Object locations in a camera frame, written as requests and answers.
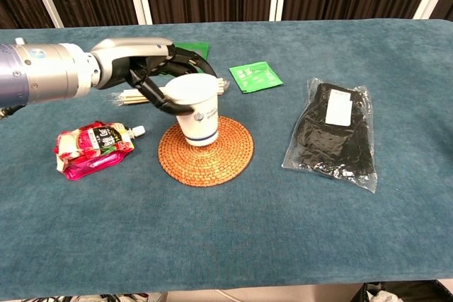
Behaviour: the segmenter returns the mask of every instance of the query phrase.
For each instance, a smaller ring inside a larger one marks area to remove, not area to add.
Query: green sachet
[[[208,42],[175,42],[176,47],[197,52],[201,57],[207,59],[210,50]]]
[[[230,67],[229,70],[243,93],[283,84],[267,62]]]

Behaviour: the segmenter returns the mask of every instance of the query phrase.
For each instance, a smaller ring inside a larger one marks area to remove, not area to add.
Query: cup logo
[[[197,112],[193,115],[193,119],[196,120],[197,122],[201,122],[205,118],[205,115],[202,114],[201,112]]]

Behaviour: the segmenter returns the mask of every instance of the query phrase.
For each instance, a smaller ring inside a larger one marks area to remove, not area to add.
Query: pouch drink
[[[132,139],[143,133],[143,126],[128,129],[121,123],[101,121],[64,131],[54,148],[57,170],[68,180],[78,180],[116,165],[134,150]]]

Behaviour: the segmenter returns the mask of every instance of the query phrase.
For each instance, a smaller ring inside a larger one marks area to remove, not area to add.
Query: round rattan coaster
[[[231,118],[219,117],[219,137],[206,146],[191,146],[179,124],[170,127],[159,142],[162,168],[179,182],[211,187],[235,178],[250,163],[253,140],[247,129]]]

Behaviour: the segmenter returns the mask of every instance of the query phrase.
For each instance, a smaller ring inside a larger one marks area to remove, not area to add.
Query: black clothing in plastic bag
[[[348,126],[332,124],[326,119],[329,105],[340,105],[333,98],[330,101],[332,92],[345,95],[345,100],[352,106],[349,107],[350,113],[343,109],[343,105],[340,111],[334,112],[334,115],[346,114],[344,125],[349,123]],[[309,101],[296,123],[282,166],[349,180],[375,192],[377,175],[372,115],[371,100],[365,87],[348,89],[318,79],[311,80]]]

